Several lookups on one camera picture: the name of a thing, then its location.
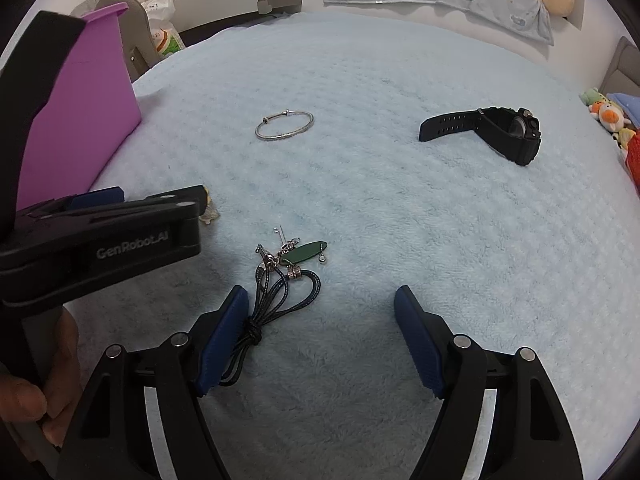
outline watch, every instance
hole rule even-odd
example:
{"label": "watch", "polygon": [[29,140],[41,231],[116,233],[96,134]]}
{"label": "watch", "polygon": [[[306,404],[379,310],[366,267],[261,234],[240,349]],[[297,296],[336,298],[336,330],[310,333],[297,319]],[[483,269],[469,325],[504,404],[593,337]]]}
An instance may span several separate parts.
{"label": "watch", "polygon": [[510,161],[526,166],[540,148],[540,122],[520,108],[478,108],[427,119],[420,125],[420,141],[473,130],[484,142]]}

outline bracelet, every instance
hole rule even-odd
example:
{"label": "bracelet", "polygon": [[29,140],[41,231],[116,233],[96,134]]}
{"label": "bracelet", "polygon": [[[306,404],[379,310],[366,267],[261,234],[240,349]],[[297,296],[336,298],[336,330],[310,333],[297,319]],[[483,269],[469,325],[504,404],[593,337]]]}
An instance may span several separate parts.
{"label": "bracelet", "polygon": [[[274,136],[268,137],[268,136],[264,136],[263,134],[260,133],[261,126],[263,126],[264,124],[268,124],[269,121],[271,121],[272,119],[275,119],[276,117],[284,117],[284,116],[288,117],[290,115],[306,115],[309,118],[309,122],[307,124],[305,124],[304,126],[302,126],[301,128],[298,128],[297,130],[293,130],[292,132],[287,132],[285,134],[279,134],[279,135],[274,135]],[[263,117],[262,118],[262,122],[255,127],[255,135],[259,139],[262,139],[262,140],[286,139],[287,137],[292,137],[295,134],[301,134],[302,132],[306,132],[309,128],[311,128],[313,123],[314,123],[314,117],[309,112],[303,112],[301,110],[296,110],[296,111],[284,110],[283,112],[280,112],[279,114],[270,115],[268,117]]]}

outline green pendant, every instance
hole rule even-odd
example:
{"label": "green pendant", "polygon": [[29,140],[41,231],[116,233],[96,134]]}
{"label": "green pendant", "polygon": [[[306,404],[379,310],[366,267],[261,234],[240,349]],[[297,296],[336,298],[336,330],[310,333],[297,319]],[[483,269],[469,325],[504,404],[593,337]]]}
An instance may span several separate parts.
{"label": "green pendant", "polygon": [[283,254],[280,262],[286,266],[297,265],[310,260],[314,256],[318,256],[326,249],[326,245],[326,242],[311,242],[310,244],[300,245],[300,247],[295,247],[288,253]]}

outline black braided cord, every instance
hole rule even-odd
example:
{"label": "black braided cord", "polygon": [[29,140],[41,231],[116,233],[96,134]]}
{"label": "black braided cord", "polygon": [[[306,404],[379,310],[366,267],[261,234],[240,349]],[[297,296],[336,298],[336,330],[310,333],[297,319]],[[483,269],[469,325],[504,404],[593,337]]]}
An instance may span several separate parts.
{"label": "black braided cord", "polygon": [[[263,267],[255,269],[255,306],[254,312],[245,320],[244,330],[238,337],[236,346],[231,352],[231,360],[224,374],[220,379],[220,386],[232,386],[236,384],[242,372],[244,358],[251,346],[257,345],[262,340],[262,327],[267,323],[278,319],[279,317],[295,312],[301,308],[309,306],[318,297],[320,293],[320,278],[311,270],[303,269],[302,276],[308,277],[313,283],[313,288],[309,295],[299,303],[286,309],[280,310],[280,307],[287,300],[289,295],[289,276],[284,274],[278,267],[274,272],[280,275],[280,279],[269,289],[269,275]],[[271,303],[275,300],[281,288],[284,287],[284,294],[276,306],[270,308]]]}

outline logo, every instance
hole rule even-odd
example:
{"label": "logo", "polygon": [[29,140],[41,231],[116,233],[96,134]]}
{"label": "logo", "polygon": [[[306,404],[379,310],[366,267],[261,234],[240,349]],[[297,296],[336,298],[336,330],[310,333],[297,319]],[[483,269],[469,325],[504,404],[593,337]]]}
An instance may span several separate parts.
{"label": "logo", "polygon": [[105,258],[111,258],[112,256],[117,256],[118,254],[128,253],[129,251],[135,251],[136,249],[141,249],[142,247],[148,247],[160,242],[164,242],[169,239],[169,231],[162,231],[158,233],[156,236],[148,236],[146,238],[136,238],[131,242],[123,242],[119,245],[105,248],[101,247],[97,251],[95,251],[95,255],[99,260],[104,260]]}

